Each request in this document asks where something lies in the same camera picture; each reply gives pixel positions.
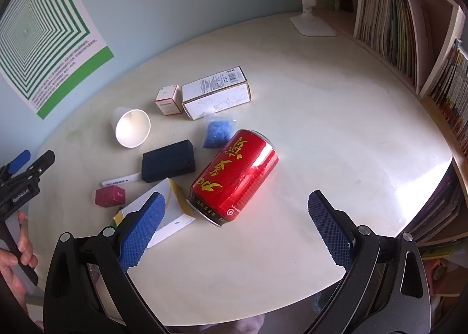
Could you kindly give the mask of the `person's left hand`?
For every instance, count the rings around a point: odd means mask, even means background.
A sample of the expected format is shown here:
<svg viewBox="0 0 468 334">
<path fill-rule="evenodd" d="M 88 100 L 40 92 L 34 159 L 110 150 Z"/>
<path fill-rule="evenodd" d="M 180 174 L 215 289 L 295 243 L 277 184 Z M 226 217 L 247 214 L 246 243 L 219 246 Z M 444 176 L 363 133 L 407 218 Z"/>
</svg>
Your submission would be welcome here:
<svg viewBox="0 0 468 334">
<path fill-rule="evenodd" d="M 13 296 L 17 299 L 21 308 L 28 312 L 25 301 L 27 290 L 21 283 L 20 279 L 13 273 L 12 266 L 21 263 L 34 269 L 38 265 L 38 259 L 33 253 L 33 245 L 29 240 L 28 219 L 25 213 L 21 210 L 18 210 L 18 224 L 20 228 L 18 250 L 20 251 L 21 256 L 20 259 L 18 259 L 11 252 L 2 249 L 0 259 L 1 275 L 4 278 L 7 286 L 10 288 Z"/>
</svg>

